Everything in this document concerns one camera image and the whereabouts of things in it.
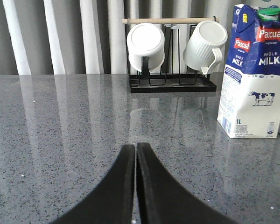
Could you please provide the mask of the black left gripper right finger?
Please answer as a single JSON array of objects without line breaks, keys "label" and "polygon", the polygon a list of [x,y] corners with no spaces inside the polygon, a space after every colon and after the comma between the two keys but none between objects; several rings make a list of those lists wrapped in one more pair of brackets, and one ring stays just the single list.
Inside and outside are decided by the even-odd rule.
[{"label": "black left gripper right finger", "polygon": [[143,224],[233,224],[188,192],[162,165],[149,143],[137,145],[137,195]]}]

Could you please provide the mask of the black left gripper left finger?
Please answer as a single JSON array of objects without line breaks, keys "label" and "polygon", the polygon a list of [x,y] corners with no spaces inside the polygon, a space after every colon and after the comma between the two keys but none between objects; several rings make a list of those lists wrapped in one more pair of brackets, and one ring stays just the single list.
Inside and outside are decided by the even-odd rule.
[{"label": "black left gripper left finger", "polygon": [[130,224],[133,213],[135,146],[123,145],[95,189],[54,224]]}]

